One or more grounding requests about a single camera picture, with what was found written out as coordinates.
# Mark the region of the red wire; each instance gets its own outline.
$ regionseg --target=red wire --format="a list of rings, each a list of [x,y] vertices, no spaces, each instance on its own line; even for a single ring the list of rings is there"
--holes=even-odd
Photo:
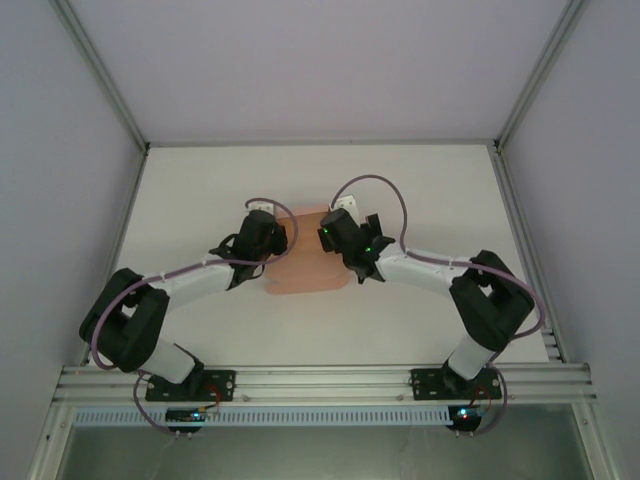
[[[487,398],[489,399],[489,406],[486,408],[485,413],[489,411],[489,409],[491,408],[491,394],[489,393],[489,390],[487,389],[487,387],[485,387],[484,385],[477,385],[476,386],[476,391],[473,394],[473,398],[471,399],[471,403],[469,405],[467,405],[467,408],[472,407],[473,404],[476,402],[476,400],[478,400],[478,394],[479,392],[482,391],[484,392],[484,394],[487,396]]]
[[[220,399],[222,398],[222,396],[220,395],[220,390],[218,390],[218,387],[216,387],[215,385],[205,385],[205,387],[207,390],[213,392],[216,394],[216,414],[220,413]]]

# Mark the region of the black mounting plate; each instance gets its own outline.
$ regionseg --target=black mounting plate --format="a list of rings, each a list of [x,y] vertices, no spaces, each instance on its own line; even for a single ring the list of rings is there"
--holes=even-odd
[[[442,368],[415,368],[411,370],[411,379],[409,380],[413,388],[414,400],[487,400],[484,391],[478,390],[476,387],[483,386],[489,392],[491,400],[499,400],[502,398],[502,389],[500,388],[500,379],[495,370],[483,368],[478,376],[469,382],[469,388],[456,396],[453,392],[445,388],[442,378]]]
[[[176,385],[157,375],[149,378],[147,402],[215,402],[216,393],[220,402],[233,401],[236,388],[236,372],[234,370],[206,370],[203,381],[194,395],[189,395],[184,386]]]

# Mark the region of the white table surface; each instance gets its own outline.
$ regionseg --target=white table surface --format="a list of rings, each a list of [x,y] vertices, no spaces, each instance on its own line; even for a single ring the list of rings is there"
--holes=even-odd
[[[119,267],[149,274],[192,263],[238,231],[247,198],[328,203],[363,173],[387,176],[405,196],[410,247],[454,256],[493,250],[522,277],[482,145],[152,148]],[[348,192],[363,217],[378,212],[384,233],[397,238],[400,207],[385,184],[366,180]],[[337,291],[273,296],[262,281],[171,312],[162,338],[210,365],[371,365],[441,363],[464,333],[452,301],[416,287],[354,279]],[[546,361],[540,334],[499,359]]]

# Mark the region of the glass panel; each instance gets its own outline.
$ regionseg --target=glass panel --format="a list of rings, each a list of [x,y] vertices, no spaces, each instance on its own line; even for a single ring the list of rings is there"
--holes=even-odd
[[[569,407],[510,407],[485,436],[444,427],[76,428],[59,480],[587,480]]]

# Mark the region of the white wall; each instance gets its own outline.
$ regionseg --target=white wall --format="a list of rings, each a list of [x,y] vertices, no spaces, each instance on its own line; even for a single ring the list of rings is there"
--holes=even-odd
[[[560,323],[640,473],[640,2],[593,1],[507,151]]]
[[[565,2],[71,1],[152,142],[495,138]]]
[[[0,478],[27,474],[136,150],[45,0],[0,8]]]

